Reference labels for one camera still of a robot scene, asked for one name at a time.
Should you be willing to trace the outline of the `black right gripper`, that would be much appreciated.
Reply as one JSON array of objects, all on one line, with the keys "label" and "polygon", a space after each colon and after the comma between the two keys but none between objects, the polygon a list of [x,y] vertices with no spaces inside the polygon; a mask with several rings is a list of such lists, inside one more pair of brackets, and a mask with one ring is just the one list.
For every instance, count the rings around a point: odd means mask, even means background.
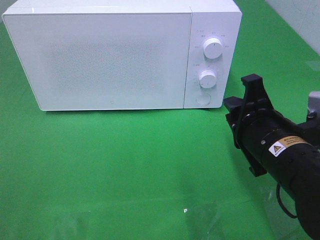
[{"label": "black right gripper", "polygon": [[273,105],[261,76],[252,73],[241,77],[241,81],[245,87],[243,99],[236,96],[223,99],[223,105],[228,110],[225,116],[233,133],[234,145],[247,158],[249,170],[255,177],[267,173],[274,177],[274,169],[261,163],[267,146],[261,144],[261,141],[271,132],[269,117]]}]

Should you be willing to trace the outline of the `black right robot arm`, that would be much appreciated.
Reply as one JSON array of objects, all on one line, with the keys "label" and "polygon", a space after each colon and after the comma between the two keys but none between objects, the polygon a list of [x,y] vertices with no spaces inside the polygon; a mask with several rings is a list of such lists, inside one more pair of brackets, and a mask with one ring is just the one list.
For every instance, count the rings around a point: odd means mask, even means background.
[{"label": "black right robot arm", "polygon": [[320,237],[320,120],[310,115],[295,124],[274,109],[263,78],[241,78],[243,98],[228,97],[226,120],[236,148],[255,177],[270,174],[294,200],[295,215],[314,240]]}]

